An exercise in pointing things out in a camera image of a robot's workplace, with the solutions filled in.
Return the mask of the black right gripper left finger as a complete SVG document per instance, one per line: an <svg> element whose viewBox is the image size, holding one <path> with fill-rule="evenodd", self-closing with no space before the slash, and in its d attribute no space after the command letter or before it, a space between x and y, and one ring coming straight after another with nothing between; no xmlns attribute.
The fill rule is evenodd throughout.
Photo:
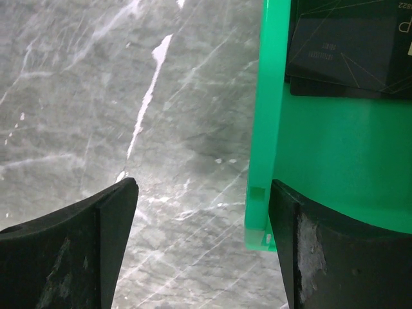
<svg viewBox="0 0 412 309"><path fill-rule="evenodd" d="M2 308L110 308L138 185L99 193L1 231Z"/></svg>

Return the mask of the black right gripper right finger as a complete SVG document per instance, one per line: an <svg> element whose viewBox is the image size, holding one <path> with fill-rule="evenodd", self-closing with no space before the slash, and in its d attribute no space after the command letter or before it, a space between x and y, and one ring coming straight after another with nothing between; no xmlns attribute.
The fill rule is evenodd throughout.
<svg viewBox="0 0 412 309"><path fill-rule="evenodd" d="M410 308L411 235L271 185L268 215L290 308Z"/></svg>

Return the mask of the green plastic bin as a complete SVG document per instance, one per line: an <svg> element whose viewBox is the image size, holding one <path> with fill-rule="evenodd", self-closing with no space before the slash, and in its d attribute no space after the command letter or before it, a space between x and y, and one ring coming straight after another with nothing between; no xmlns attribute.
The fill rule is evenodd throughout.
<svg viewBox="0 0 412 309"><path fill-rule="evenodd" d="M411 99L291 94L293 3L263 2L245 246L276 249L273 180L353 219L410 233Z"/></svg>

